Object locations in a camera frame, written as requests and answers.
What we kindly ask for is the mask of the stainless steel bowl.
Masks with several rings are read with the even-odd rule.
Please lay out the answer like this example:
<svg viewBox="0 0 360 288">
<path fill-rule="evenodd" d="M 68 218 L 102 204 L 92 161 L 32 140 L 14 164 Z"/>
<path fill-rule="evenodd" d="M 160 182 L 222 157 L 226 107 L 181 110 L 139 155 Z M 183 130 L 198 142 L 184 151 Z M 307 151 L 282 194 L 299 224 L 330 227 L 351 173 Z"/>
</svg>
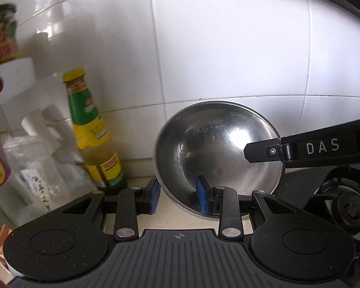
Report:
<svg viewBox="0 0 360 288">
<path fill-rule="evenodd" d="M 173 115 L 157 137 L 153 155 L 156 178 L 167 196 L 184 210 L 201 216 L 196 180 L 227 186 L 240 195 L 273 193 L 285 168 L 279 161 L 250 163 L 248 143 L 278 138 L 260 113 L 232 102 L 196 103 Z"/>
</svg>

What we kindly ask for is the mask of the yellow green sauce bottle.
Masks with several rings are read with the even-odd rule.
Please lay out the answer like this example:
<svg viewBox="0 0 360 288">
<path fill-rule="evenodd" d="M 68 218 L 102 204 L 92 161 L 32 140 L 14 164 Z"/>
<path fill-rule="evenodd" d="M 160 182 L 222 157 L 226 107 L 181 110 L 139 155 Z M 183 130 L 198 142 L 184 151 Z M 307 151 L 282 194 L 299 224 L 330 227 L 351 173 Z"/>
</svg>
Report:
<svg viewBox="0 0 360 288">
<path fill-rule="evenodd" d="M 83 68 L 76 68 L 61 76 L 76 145 L 98 189 L 107 195 L 118 194 L 126 186 L 121 162 L 84 75 Z"/>
</svg>

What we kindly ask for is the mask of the black gas stove burner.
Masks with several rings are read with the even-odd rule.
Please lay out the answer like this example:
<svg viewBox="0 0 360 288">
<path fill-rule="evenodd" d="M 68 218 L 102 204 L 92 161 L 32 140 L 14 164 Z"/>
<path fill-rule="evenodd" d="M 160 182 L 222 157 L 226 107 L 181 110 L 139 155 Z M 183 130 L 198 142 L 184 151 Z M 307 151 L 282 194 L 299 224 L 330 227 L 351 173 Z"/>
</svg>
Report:
<svg viewBox="0 0 360 288">
<path fill-rule="evenodd" d="M 360 164 L 286 173 L 276 196 L 360 241 Z"/>
</svg>

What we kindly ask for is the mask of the clear plastic container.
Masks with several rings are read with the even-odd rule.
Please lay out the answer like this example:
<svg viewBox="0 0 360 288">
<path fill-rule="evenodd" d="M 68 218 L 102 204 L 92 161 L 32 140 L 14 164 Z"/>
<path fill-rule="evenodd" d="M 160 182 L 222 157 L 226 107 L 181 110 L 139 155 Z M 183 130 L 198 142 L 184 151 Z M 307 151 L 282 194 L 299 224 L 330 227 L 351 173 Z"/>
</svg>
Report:
<svg viewBox="0 0 360 288">
<path fill-rule="evenodd" d="M 9 168 L 0 183 L 0 209 L 13 228 L 95 190 L 82 167 L 57 162 L 37 136 L 1 133 L 0 162 Z"/>
</svg>

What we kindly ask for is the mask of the white condiment rack shelf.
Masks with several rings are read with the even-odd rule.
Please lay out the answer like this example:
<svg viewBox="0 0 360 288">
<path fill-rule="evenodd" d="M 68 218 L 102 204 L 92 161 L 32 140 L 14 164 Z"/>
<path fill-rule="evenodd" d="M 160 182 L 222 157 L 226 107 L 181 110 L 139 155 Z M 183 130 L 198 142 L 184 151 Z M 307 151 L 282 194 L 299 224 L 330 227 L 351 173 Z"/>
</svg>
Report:
<svg viewBox="0 0 360 288">
<path fill-rule="evenodd" d="M 4 88 L 0 92 L 0 114 L 3 130 L 14 136 L 25 136 L 22 120 L 32 111 L 40 110 L 50 124 L 52 136 L 61 145 L 56 158 L 62 163 L 81 162 L 75 146 L 73 128 L 61 82 L 62 72 L 52 62 L 36 63 L 30 57 L 0 65 Z"/>
</svg>

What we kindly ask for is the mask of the green red label jar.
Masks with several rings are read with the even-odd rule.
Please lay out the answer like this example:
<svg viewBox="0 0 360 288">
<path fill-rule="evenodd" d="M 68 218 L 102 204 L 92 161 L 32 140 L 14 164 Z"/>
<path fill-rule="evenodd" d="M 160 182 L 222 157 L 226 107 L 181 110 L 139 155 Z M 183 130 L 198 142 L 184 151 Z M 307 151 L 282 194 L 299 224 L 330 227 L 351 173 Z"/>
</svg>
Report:
<svg viewBox="0 0 360 288">
<path fill-rule="evenodd" d="M 16 12 L 14 3 L 0 5 L 0 64 L 18 59 Z"/>
</svg>

